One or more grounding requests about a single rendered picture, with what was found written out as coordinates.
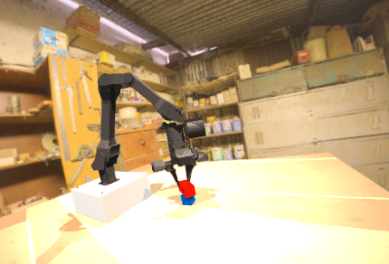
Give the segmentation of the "blue cube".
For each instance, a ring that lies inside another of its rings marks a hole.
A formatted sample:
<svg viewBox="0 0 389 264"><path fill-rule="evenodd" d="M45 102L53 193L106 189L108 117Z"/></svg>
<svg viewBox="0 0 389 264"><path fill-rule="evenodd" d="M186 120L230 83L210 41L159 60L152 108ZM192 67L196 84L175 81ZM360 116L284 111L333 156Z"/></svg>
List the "blue cube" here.
<svg viewBox="0 0 389 264"><path fill-rule="evenodd" d="M183 193L180 194L182 205L192 205L195 201L195 196L185 198Z"/></svg>

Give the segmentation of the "red cube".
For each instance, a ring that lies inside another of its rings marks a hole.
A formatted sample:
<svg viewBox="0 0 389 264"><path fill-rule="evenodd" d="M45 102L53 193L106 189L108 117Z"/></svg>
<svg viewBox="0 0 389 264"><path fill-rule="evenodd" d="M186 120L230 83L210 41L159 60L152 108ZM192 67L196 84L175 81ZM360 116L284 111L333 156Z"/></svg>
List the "red cube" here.
<svg viewBox="0 0 389 264"><path fill-rule="evenodd" d="M182 193L185 198L195 195L195 186L191 183L181 185Z"/></svg>
<svg viewBox="0 0 389 264"><path fill-rule="evenodd" d="M189 181L187 181L187 180L185 179L185 180L178 181L178 182L179 182L178 190L180 191L180 193L182 193L181 185L183 185L183 184L189 184Z"/></svg>

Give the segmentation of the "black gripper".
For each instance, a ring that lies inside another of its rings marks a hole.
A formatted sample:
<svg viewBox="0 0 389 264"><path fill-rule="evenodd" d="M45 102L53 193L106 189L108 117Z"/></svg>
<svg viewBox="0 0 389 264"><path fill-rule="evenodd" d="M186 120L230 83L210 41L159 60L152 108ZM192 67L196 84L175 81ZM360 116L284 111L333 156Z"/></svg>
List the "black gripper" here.
<svg viewBox="0 0 389 264"><path fill-rule="evenodd" d="M152 163L151 163L152 170L154 173L156 173L156 172L164 171L166 169L166 171L169 172L172 175L172 177L174 178L177 187L179 187L179 182L177 179L176 170L174 169L174 165L177 165L177 163L175 162L176 159L174 158L174 148L176 148L176 146L178 146L178 148L184 148L186 145L186 142L183 139L183 140L174 141L174 142L167 142L167 143L168 143L168 148L169 148L170 161L166 161L166 162L164 162L163 160L152 161ZM194 163L192 165L185 165L186 180L189 181L189 183L191 180L191 174L193 172L193 169L197 165L195 163L195 160L198 160L199 162L204 162L204 161L208 160L208 156L205 152L200 151L200 152L198 152L198 154L199 154L199 158L194 159L193 160Z"/></svg>

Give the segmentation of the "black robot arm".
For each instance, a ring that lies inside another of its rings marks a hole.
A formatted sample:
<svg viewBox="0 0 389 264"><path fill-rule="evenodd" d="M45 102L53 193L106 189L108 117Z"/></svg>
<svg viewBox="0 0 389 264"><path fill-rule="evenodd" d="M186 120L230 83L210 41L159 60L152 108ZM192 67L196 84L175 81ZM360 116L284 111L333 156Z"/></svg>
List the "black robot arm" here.
<svg viewBox="0 0 389 264"><path fill-rule="evenodd" d="M140 93L157 109L158 114L167 121L185 122L182 125L163 122L159 129L166 130L167 142L174 142L189 138L206 137L203 117L186 118L181 109L171 101L162 98L148 87L138 76L129 73L103 73L98 78L98 91L102 98L100 114L100 142L96 147L96 157L91 164L93 171L98 171L104 186L116 183L120 178L116 177L114 164L119 158L120 144L115 141L115 113L116 100L121 89L132 87ZM178 167L192 165L194 159L199 158L197 147L190 149L186 144L184 148L174 148L174 158Z"/></svg>

